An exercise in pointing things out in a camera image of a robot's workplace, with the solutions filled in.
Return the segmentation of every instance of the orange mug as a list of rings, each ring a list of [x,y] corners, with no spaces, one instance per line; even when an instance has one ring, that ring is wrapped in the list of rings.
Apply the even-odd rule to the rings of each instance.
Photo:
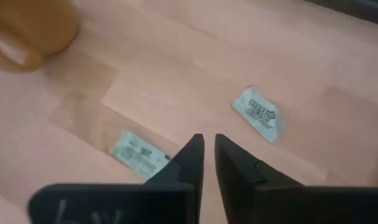
[[[77,30],[69,0],[0,0],[0,69],[38,69],[46,56],[66,48]]]

